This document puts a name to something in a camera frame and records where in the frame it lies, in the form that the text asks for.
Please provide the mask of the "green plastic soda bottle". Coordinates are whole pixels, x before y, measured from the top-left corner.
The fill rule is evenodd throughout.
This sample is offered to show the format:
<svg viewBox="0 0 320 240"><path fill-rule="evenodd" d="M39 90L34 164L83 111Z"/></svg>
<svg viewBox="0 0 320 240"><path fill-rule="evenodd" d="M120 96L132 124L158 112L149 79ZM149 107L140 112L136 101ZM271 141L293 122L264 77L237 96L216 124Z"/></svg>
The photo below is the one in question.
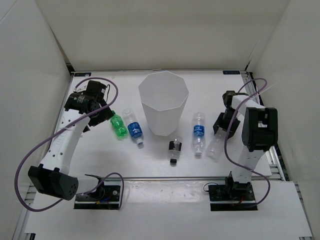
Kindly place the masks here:
<svg viewBox="0 0 320 240"><path fill-rule="evenodd" d="M127 128L125 127L124 121L120 115L116 114L116 112L112 111L113 116L110 118L110 123L112 129L114 130L116 136L120 139L125 138L128 135Z"/></svg>

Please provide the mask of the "clear unlabelled plastic bottle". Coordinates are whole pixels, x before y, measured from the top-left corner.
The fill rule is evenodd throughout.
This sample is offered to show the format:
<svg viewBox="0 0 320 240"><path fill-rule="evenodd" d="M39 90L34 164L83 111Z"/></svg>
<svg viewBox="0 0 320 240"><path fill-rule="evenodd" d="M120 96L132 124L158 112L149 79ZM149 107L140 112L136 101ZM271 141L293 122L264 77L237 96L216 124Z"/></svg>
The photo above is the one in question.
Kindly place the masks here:
<svg viewBox="0 0 320 240"><path fill-rule="evenodd" d="M218 162L223 151L224 151L224 141L225 141L226 133L224 131L217 132L211 142L209 143L207 149L206 149L206 155L214 160L215 162Z"/></svg>

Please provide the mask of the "blue label Aquarius bottle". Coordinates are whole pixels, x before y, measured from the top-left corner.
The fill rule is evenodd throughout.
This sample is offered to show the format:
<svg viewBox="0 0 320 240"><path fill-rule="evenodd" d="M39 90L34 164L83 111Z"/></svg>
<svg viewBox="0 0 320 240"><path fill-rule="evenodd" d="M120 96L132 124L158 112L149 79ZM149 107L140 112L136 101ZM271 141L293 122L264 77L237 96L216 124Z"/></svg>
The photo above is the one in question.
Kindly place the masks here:
<svg viewBox="0 0 320 240"><path fill-rule="evenodd" d="M192 118L192 146L197 158L202 156L205 143L205 115L202 112L196 112Z"/></svg>

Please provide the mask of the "blue label Pocari bottle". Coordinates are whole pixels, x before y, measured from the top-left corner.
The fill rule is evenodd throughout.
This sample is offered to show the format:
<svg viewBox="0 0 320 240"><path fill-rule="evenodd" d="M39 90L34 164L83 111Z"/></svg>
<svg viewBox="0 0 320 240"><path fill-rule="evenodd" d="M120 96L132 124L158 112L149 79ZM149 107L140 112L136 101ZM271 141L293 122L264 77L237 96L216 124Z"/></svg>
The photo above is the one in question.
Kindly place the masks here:
<svg viewBox="0 0 320 240"><path fill-rule="evenodd" d="M130 135L131 141L140 149L144 147L144 136L142 128L136 118L134 111L131 108L126 108L122 111L122 116Z"/></svg>

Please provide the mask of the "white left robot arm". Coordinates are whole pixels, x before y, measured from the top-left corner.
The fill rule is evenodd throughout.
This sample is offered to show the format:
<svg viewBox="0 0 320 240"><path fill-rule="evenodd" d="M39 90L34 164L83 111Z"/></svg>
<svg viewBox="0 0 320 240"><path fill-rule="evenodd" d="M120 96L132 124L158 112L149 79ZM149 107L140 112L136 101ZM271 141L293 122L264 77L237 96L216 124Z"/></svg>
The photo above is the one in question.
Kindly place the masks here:
<svg viewBox="0 0 320 240"><path fill-rule="evenodd" d="M105 84L89 80L85 90L74 91L67 98L59 124L62 132L53 138L39 166L28 170L39 193L64 200L71 200L76 194L79 181L69 171L79 139L90 127L114 115L104 99L106 89Z"/></svg>

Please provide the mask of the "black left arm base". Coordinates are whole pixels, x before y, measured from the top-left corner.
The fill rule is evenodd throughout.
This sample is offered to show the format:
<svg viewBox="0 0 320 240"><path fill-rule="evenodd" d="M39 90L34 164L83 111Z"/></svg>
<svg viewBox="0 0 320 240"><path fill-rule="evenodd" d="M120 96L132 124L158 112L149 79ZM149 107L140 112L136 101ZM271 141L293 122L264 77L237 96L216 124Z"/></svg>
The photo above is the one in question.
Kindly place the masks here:
<svg viewBox="0 0 320 240"><path fill-rule="evenodd" d="M77 194L73 208L75 210L119 210L122 190L120 179L104 181L91 193Z"/></svg>

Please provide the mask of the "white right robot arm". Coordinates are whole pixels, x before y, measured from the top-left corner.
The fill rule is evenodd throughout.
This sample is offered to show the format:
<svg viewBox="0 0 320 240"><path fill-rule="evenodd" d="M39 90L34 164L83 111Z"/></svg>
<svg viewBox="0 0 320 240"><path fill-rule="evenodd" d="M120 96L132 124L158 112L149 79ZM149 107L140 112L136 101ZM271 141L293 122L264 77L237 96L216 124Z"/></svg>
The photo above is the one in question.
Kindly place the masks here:
<svg viewBox="0 0 320 240"><path fill-rule="evenodd" d="M225 132L226 140L236 133L240 121L237 114L244 116L241 139L243 148L236 167L225 180L224 193L230 200L246 194L251 186L252 171L258 161L278 141L278 111L265 107L251 99L246 93L228 90L222 95L225 111L220 113L213 125L215 134Z"/></svg>

